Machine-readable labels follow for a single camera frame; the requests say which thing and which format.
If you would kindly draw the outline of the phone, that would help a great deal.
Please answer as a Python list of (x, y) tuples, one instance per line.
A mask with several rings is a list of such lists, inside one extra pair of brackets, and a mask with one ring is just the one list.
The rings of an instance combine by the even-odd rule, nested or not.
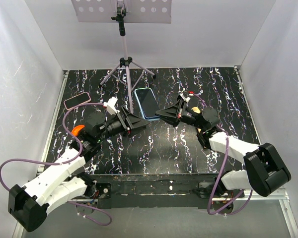
[(82, 92), (69, 99), (64, 100), (64, 106), (66, 110), (75, 108), (81, 104), (85, 104), (91, 101), (91, 97), (88, 92)]
[(159, 106), (151, 88), (138, 88), (134, 90), (134, 95), (140, 108), (141, 115), (148, 121), (159, 120), (155, 113), (159, 111)]

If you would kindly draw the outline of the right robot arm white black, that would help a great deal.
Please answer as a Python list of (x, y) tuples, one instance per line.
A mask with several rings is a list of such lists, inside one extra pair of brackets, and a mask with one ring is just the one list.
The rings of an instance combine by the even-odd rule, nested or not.
[(155, 114), (174, 127), (181, 122), (195, 127), (202, 147), (222, 152), (245, 166), (244, 170), (218, 175), (215, 184), (218, 196), (226, 197), (236, 189), (251, 189), (267, 197), (291, 180), (291, 173), (274, 145), (252, 144), (228, 136), (218, 127), (220, 119), (216, 109), (205, 107), (198, 113), (188, 108), (187, 103), (187, 98), (178, 98), (175, 105)]

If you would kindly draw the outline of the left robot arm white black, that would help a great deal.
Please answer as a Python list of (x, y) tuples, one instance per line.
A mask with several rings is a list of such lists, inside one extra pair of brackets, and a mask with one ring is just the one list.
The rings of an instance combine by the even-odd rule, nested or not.
[(91, 113), (72, 130), (75, 140), (54, 165), (25, 185), (16, 184), (9, 190), (8, 212), (28, 232), (39, 228), (64, 203), (79, 196), (91, 198), (96, 193), (96, 181), (91, 176), (84, 172), (72, 174), (100, 151), (102, 141), (117, 134), (132, 137), (149, 124), (124, 107), (105, 107), (108, 117), (102, 112)]

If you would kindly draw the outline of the cream toy microphone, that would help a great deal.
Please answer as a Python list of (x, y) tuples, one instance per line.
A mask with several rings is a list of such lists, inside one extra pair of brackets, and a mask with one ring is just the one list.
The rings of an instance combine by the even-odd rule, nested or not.
[[(191, 110), (194, 112), (194, 115), (197, 115), (198, 125), (204, 126), (207, 123), (207, 121), (206, 119), (204, 119), (202, 111), (198, 107), (193, 107)], [(202, 135), (200, 135), (201, 129), (199, 127), (196, 127), (196, 132), (198, 141), (201, 144), (201, 146), (204, 149), (209, 149), (210, 145), (207, 142), (207, 140)]]

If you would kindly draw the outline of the orange curved piece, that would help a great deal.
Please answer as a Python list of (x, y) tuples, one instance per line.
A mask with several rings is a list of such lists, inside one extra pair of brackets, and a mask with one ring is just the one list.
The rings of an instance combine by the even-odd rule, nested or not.
[(84, 128), (85, 128), (84, 125), (77, 125), (77, 126), (75, 126), (75, 127), (72, 129), (71, 133), (72, 133), (73, 136), (76, 136), (76, 137), (77, 137), (77, 136), (79, 135), (80, 131), (81, 131), (82, 129), (84, 129)]

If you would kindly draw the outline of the music stand with tripod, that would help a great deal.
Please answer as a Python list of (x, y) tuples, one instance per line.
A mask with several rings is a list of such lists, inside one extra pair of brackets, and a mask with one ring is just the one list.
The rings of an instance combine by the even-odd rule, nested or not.
[(133, 111), (132, 91), (136, 84), (131, 83), (130, 65), (150, 74), (154, 79), (156, 74), (135, 62), (128, 54), (126, 40), (126, 23), (171, 23), (172, 0), (73, 0), (77, 19), (81, 23), (111, 23), (117, 22), (122, 40), (123, 54), (120, 62), (99, 83), (103, 86), (118, 68), (124, 68), (127, 74), (127, 89), (130, 111)]

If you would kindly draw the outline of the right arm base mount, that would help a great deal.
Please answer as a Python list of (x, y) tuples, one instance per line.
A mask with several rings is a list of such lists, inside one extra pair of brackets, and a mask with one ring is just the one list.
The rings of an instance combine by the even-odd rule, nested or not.
[[(189, 190), (190, 194), (197, 195), (199, 198), (210, 198), (215, 182), (199, 182)], [(217, 185), (213, 198), (218, 198), (223, 201), (229, 201), (237, 197), (241, 190), (227, 190), (223, 185)]]

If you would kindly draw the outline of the aluminium front rail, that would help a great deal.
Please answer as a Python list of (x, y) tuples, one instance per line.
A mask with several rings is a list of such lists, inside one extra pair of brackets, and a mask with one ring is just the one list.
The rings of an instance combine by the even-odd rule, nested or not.
[(284, 189), (262, 198), (238, 199), (234, 215), (209, 215), (196, 207), (114, 208), (102, 214), (65, 204), (29, 233), (17, 225), (15, 238), (288, 238)]

